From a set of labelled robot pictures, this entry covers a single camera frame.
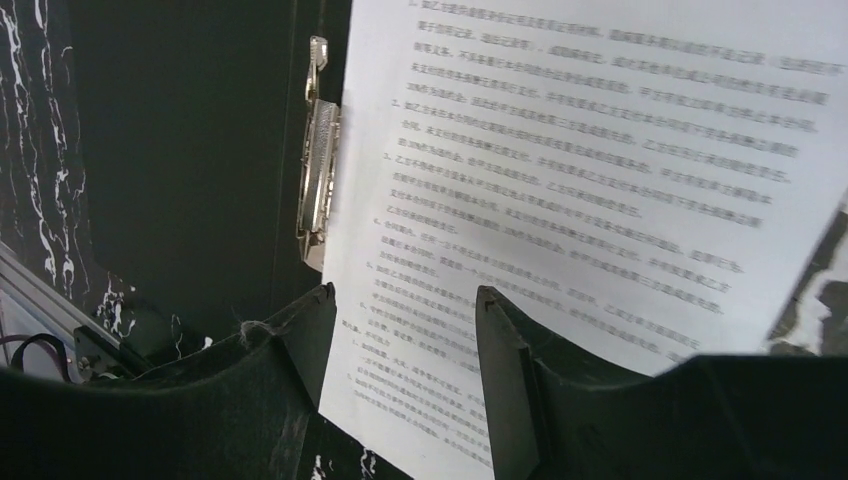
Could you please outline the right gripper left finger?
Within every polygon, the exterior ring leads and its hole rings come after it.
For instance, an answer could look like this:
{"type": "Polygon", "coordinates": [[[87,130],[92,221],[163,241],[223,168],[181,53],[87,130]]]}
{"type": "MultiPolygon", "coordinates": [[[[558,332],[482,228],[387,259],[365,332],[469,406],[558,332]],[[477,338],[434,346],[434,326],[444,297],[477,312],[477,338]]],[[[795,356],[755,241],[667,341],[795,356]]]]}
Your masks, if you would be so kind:
{"type": "Polygon", "coordinates": [[[316,287],[271,318],[134,379],[1,372],[5,479],[296,479],[336,318],[316,287]]]}

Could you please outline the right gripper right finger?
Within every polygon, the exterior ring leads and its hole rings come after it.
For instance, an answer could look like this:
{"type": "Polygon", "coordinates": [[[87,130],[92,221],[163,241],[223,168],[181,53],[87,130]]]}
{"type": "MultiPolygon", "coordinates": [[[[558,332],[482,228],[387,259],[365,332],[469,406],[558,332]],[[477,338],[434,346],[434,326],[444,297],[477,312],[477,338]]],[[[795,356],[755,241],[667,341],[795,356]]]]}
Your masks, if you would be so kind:
{"type": "Polygon", "coordinates": [[[498,479],[843,479],[843,357],[695,356],[656,376],[608,362],[497,289],[476,336],[498,479]]]}

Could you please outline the printed paper sheet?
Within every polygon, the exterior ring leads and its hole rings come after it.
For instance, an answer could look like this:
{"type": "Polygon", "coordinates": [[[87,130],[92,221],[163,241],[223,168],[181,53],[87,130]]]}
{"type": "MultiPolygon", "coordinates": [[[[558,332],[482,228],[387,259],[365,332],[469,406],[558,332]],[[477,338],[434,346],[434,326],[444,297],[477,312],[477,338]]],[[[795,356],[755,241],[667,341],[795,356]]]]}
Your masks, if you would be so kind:
{"type": "Polygon", "coordinates": [[[356,1],[324,417],[494,475],[476,298],[656,377],[847,361],[843,1],[356,1]]]}

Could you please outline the white A4 file folder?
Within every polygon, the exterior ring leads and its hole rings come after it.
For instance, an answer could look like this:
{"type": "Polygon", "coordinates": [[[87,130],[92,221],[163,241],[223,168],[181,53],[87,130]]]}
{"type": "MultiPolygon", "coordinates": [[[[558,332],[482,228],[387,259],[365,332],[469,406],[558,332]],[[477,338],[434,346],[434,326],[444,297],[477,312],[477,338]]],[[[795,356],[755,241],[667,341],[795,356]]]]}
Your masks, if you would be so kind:
{"type": "MultiPolygon", "coordinates": [[[[298,203],[310,40],[319,96],[339,102],[347,1],[73,1],[78,113],[95,262],[207,338],[332,284],[302,258],[298,203]]],[[[320,401],[329,400],[328,368],[320,401]]],[[[397,479],[319,414],[296,479],[397,479]]]]}

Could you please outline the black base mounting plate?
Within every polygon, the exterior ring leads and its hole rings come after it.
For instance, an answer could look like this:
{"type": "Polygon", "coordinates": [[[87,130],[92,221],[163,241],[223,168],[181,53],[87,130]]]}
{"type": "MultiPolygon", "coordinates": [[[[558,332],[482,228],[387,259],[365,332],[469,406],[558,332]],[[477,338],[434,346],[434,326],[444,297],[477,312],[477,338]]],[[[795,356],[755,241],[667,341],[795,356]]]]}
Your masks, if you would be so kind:
{"type": "Polygon", "coordinates": [[[73,331],[73,339],[77,369],[86,381],[134,378],[207,345],[179,316],[140,298],[99,307],[92,322],[73,331]]]}

